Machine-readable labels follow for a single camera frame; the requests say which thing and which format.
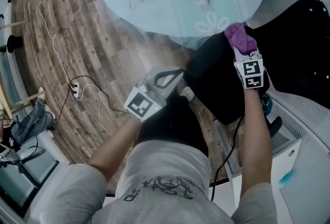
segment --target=floral pattern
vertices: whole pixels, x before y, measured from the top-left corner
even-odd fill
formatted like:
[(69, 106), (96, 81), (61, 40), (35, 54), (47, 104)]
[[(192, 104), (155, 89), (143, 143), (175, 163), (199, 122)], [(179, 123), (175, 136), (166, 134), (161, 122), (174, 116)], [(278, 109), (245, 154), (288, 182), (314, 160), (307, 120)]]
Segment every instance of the floral pattern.
[(206, 36), (214, 35), (224, 31), (229, 26), (229, 18), (222, 18), (217, 20), (214, 12), (209, 11), (206, 13), (206, 22), (197, 22), (195, 28)]

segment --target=white cable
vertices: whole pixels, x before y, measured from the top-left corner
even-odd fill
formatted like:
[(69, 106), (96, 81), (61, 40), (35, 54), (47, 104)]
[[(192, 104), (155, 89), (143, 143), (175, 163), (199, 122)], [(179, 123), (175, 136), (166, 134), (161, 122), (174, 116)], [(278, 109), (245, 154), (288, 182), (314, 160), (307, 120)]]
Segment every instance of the white cable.
[(110, 135), (112, 136), (112, 134), (110, 132), (107, 131), (107, 129), (103, 126), (102, 122), (101, 122), (101, 104), (102, 104), (102, 92), (101, 90), (99, 89), (99, 87), (97, 87), (96, 85), (92, 85), (92, 84), (87, 84), (84, 86), (83, 90), (82, 90), (82, 94), (81, 94), (81, 99), (77, 98), (77, 100), (81, 101), (83, 100), (84, 98), (84, 91), (85, 91), (85, 88), (88, 87), (88, 86), (93, 86), (93, 87), (96, 87), (98, 89), (98, 91), (100, 92), (100, 104), (98, 106), (98, 120), (100, 121), (100, 124), (102, 126), (102, 128), (104, 128), (104, 130)]
[(130, 9), (134, 9), (135, 8), (135, 6), (136, 6), (136, 3), (138, 2), (138, 0), (134, 0), (133, 2), (132, 2), (132, 0), (130, 0), (129, 1), (129, 8)]
[[(67, 77), (67, 81), (68, 81), (69, 86), (71, 87), (71, 89), (74, 90), (74, 88), (73, 88), (73, 87), (71, 86), (71, 84), (70, 84), (70, 81), (69, 81), (69, 78), (68, 78), (67, 72), (65, 71), (65, 68), (64, 68), (63, 62), (62, 62), (60, 56), (58, 55), (57, 50), (55, 49), (54, 40), (56, 39), (56, 35), (53, 35), (53, 36), (51, 35), (50, 30), (49, 30), (48, 25), (47, 25), (47, 22), (46, 22), (46, 19), (44, 18), (43, 14), (41, 13), (41, 10), (40, 10), (40, 8), (39, 8), (39, 2), (40, 2), (40, 0), (38, 0), (38, 10), (39, 10), (39, 13), (40, 13), (40, 15), (41, 15), (43, 21), (45, 22), (45, 25), (46, 25), (46, 29), (47, 29), (48, 35), (49, 35), (49, 37), (52, 39), (53, 49), (54, 49), (54, 51), (55, 51), (55, 53), (56, 53), (58, 59), (59, 59), (60, 62), (61, 62), (61, 65), (62, 65), (63, 71), (64, 71), (64, 73), (65, 73), (65, 76)], [(105, 130), (110, 136), (112, 136), (112, 134), (111, 134), (110, 132), (107, 131), (107, 129), (103, 126), (103, 124), (102, 124), (102, 122), (101, 122), (102, 92), (101, 92), (101, 90), (99, 89), (99, 87), (97, 87), (96, 85), (93, 85), (93, 84), (85, 85), (84, 89), (82, 90), (82, 96), (81, 96), (81, 99), (77, 98), (77, 100), (79, 100), (79, 101), (83, 100), (83, 98), (84, 98), (84, 91), (85, 91), (85, 88), (86, 88), (87, 86), (94, 86), (94, 87), (96, 87), (96, 88), (98, 89), (98, 91), (100, 92), (100, 104), (99, 104), (99, 106), (98, 106), (98, 120), (100, 121), (100, 124), (101, 124), (102, 128), (103, 128), (103, 129), (104, 129), (104, 130)]]
[(45, 22), (45, 25), (46, 25), (46, 29), (47, 29), (48, 35), (49, 35), (49, 37), (52, 39), (53, 49), (54, 49), (54, 51), (55, 51), (55, 53), (56, 53), (56, 55), (57, 55), (57, 58), (58, 58), (58, 59), (60, 60), (60, 62), (61, 62), (61, 65), (62, 65), (62, 68), (63, 68), (64, 74), (65, 74), (65, 76), (67, 77), (68, 84), (69, 84), (69, 86), (72, 88), (72, 86), (71, 86), (71, 84), (70, 84), (70, 81), (69, 81), (69, 78), (68, 78), (68, 75), (67, 75), (67, 72), (65, 71), (65, 68), (64, 68), (63, 62), (62, 62), (60, 56), (58, 55), (57, 50), (55, 49), (54, 40), (56, 39), (56, 35), (53, 35), (53, 36), (51, 35), (50, 30), (48, 29), (48, 25), (47, 25), (46, 19), (44, 18), (43, 14), (42, 14), (41, 11), (40, 11), (40, 8), (39, 8), (39, 2), (40, 2), (40, 0), (38, 0), (38, 10), (39, 10), (39, 13), (40, 13), (40, 15), (41, 15), (43, 21)]

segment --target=wooden floor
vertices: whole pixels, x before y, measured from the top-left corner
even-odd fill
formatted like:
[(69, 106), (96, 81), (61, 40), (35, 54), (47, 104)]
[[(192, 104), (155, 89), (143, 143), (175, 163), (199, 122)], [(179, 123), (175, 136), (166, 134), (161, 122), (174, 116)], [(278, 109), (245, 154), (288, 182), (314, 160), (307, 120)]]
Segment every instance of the wooden floor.
[[(118, 18), (103, 0), (40, 0), (51, 35), (56, 34), (55, 47), (70, 79), (79, 75), (92, 77), (107, 92), (113, 106), (123, 109), (123, 104), (135, 83), (156, 66), (185, 67), (193, 54), (189, 49), (172, 42), (167, 36), (142, 34), (132, 25)], [(59, 115), (67, 96), (68, 86), (37, 10), (37, 0), (12, 0), (12, 21), (27, 20), (24, 26), (12, 29), (22, 36), (24, 48), (16, 50), (20, 73), (28, 94), (40, 86), (46, 90), (46, 101)], [(85, 77), (80, 84), (91, 83)], [(127, 119), (107, 105), (101, 109), (101, 119), (106, 129), (114, 133)], [(86, 163), (91, 154), (109, 136), (98, 121), (100, 96), (93, 87), (86, 88), (79, 102), (69, 94), (62, 117), (56, 125), (54, 141), (72, 163)], [(222, 148), (214, 135), (212, 114), (196, 99), (191, 103), (209, 147), (212, 178), (223, 161)], [(120, 170), (108, 185), (114, 193)], [(218, 180), (226, 177), (223, 170)]]

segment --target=white cord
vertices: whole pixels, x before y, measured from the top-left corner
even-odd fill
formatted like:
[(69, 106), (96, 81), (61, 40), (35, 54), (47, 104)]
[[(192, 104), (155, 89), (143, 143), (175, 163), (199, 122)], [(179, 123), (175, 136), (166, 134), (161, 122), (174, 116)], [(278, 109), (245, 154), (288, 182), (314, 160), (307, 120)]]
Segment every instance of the white cord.
[(103, 126), (103, 124), (102, 124), (102, 122), (101, 122), (102, 92), (101, 92), (101, 90), (99, 89), (99, 87), (97, 87), (96, 85), (92, 85), (92, 84), (87, 84), (87, 85), (85, 85), (85, 87), (84, 87), (83, 90), (82, 90), (81, 99), (77, 98), (77, 100), (79, 100), (79, 101), (83, 100), (83, 98), (84, 98), (84, 91), (85, 91), (85, 88), (88, 87), (88, 86), (96, 87), (96, 88), (98, 89), (98, 91), (100, 92), (100, 104), (98, 105), (98, 120), (100, 121), (100, 124), (101, 124), (102, 128), (104, 128), (104, 130), (105, 130), (110, 136), (112, 136), (112, 134), (111, 134), (110, 132), (107, 131), (107, 129)]
[[(56, 53), (58, 59), (59, 59), (60, 62), (61, 62), (61, 65), (62, 65), (63, 71), (64, 71), (64, 73), (65, 73), (65, 76), (67, 77), (67, 81), (68, 81), (69, 86), (71, 87), (71, 89), (74, 90), (74, 88), (73, 88), (73, 87), (71, 86), (71, 84), (70, 84), (70, 81), (69, 81), (69, 78), (68, 78), (67, 72), (65, 71), (65, 68), (64, 68), (63, 62), (62, 62), (60, 56), (58, 55), (57, 50), (55, 49), (54, 40), (56, 39), (56, 35), (53, 35), (53, 36), (51, 35), (50, 30), (48, 29), (48, 25), (47, 25), (46, 19), (44, 18), (43, 14), (42, 14), (41, 11), (40, 11), (40, 8), (39, 8), (39, 2), (40, 2), (40, 0), (38, 0), (38, 10), (39, 10), (39, 13), (40, 13), (40, 15), (41, 15), (43, 21), (45, 22), (45, 25), (46, 25), (46, 29), (47, 29), (48, 35), (49, 35), (49, 37), (52, 39), (53, 49), (54, 49), (54, 51), (55, 51), (55, 53)], [(86, 88), (87, 86), (94, 86), (94, 87), (96, 87), (96, 88), (98, 89), (98, 91), (100, 92), (100, 104), (99, 104), (99, 106), (98, 106), (98, 120), (100, 121), (100, 124), (101, 124), (102, 128), (103, 128), (103, 129), (104, 129), (104, 130), (105, 130), (110, 136), (112, 136), (111, 133), (107, 131), (107, 129), (103, 126), (103, 124), (102, 124), (102, 122), (101, 122), (102, 92), (101, 92), (101, 90), (99, 89), (99, 87), (97, 87), (96, 85), (93, 85), (93, 84), (85, 85), (84, 89), (82, 90), (82, 96), (81, 96), (81, 99), (77, 98), (77, 100), (79, 100), (79, 101), (83, 100), (83, 98), (84, 98), (84, 91), (85, 91), (85, 88)]]
[(58, 58), (58, 59), (60, 60), (60, 62), (61, 62), (61, 65), (62, 65), (62, 68), (63, 68), (64, 74), (65, 74), (65, 76), (67, 77), (68, 84), (69, 84), (69, 86), (72, 88), (72, 86), (71, 86), (71, 84), (70, 84), (70, 81), (69, 81), (69, 78), (68, 78), (68, 75), (67, 75), (67, 72), (66, 72), (65, 69), (64, 69), (63, 62), (62, 62), (60, 56), (58, 55), (57, 50), (55, 49), (54, 40), (56, 39), (56, 35), (53, 35), (53, 36), (51, 35), (50, 30), (48, 29), (48, 25), (47, 25), (46, 19), (44, 18), (43, 14), (42, 14), (41, 11), (40, 11), (40, 8), (39, 8), (39, 2), (40, 2), (40, 0), (38, 0), (38, 10), (39, 10), (39, 13), (40, 13), (40, 15), (41, 15), (43, 21), (45, 22), (45, 25), (46, 25), (46, 29), (47, 29), (48, 35), (49, 35), (49, 37), (52, 39), (53, 49), (54, 49), (54, 51), (55, 51), (55, 53), (56, 53), (56, 55), (57, 55), (57, 58)]

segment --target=charging cable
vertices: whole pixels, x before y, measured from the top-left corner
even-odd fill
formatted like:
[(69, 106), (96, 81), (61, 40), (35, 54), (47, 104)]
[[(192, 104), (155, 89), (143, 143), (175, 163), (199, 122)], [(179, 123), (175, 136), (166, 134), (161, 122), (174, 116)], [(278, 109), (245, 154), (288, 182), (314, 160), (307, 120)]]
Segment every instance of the charging cable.
[(102, 121), (101, 121), (102, 92), (101, 92), (101, 90), (99, 89), (99, 87), (96, 86), (96, 85), (92, 85), (92, 84), (87, 84), (87, 85), (85, 85), (84, 88), (83, 88), (83, 90), (82, 90), (82, 93), (81, 93), (81, 99), (77, 98), (77, 100), (79, 100), (79, 101), (83, 100), (83, 98), (84, 98), (84, 91), (85, 91), (85, 88), (88, 87), (88, 86), (93, 86), (93, 87), (97, 88), (98, 91), (99, 91), (99, 93), (100, 93), (100, 104), (98, 105), (98, 120), (100, 121), (100, 124), (101, 124), (102, 128), (103, 128), (103, 129), (104, 129), (104, 130), (105, 130), (110, 136), (112, 136), (112, 134), (111, 134), (110, 132), (108, 132), (107, 129), (103, 126)]
[(218, 173), (220, 172), (220, 170), (222, 169), (222, 167), (225, 165), (225, 163), (227, 163), (227, 161), (229, 160), (230, 156), (232, 155), (234, 149), (235, 149), (235, 144), (236, 144), (236, 135), (239, 129), (239, 126), (243, 120), (244, 116), (242, 116), (240, 118), (240, 120), (238, 121), (238, 124), (236, 126), (234, 135), (233, 135), (233, 146), (232, 149), (230, 150), (229, 154), (227, 155), (226, 159), (222, 162), (222, 164), (220, 165), (220, 167), (217, 169), (216, 171), (216, 176), (214, 178), (214, 182), (213, 182), (213, 187), (212, 187), (212, 197), (211, 197), (211, 201), (213, 201), (214, 197), (215, 197), (215, 193), (216, 193), (216, 184), (217, 184), (217, 178), (218, 178)]
[(43, 19), (43, 21), (44, 21), (44, 23), (45, 23), (45, 26), (46, 26), (46, 29), (47, 29), (48, 35), (49, 35), (49, 37), (50, 37), (51, 40), (52, 40), (53, 49), (54, 49), (54, 51), (55, 51), (55, 53), (56, 53), (56, 55), (57, 55), (57, 58), (58, 58), (59, 61), (61, 62), (61, 65), (62, 65), (62, 68), (63, 68), (64, 74), (65, 74), (65, 76), (66, 76), (66, 78), (67, 78), (67, 81), (68, 81), (68, 85), (71, 87), (71, 89), (73, 89), (72, 86), (71, 86), (71, 84), (70, 84), (70, 81), (69, 81), (69, 78), (68, 78), (67, 72), (65, 71), (65, 68), (64, 68), (63, 62), (62, 62), (60, 56), (58, 55), (57, 50), (55, 49), (55, 43), (54, 43), (54, 41), (55, 41), (55, 39), (56, 39), (56, 35), (55, 35), (55, 34), (54, 34), (53, 36), (51, 35), (50, 30), (49, 30), (48, 25), (47, 25), (47, 22), (46, 22), (46, 19), (45, 19), (45, 17), (43, 16), (43, 14), (41, 13), (41, 10), (40, 10), (40, 8), (39, 8), (39, 2), (40, 2), (40, 0), (38, 0), (38, 10), (39, 10), (40, 16), (42, 17), (42, 19)]

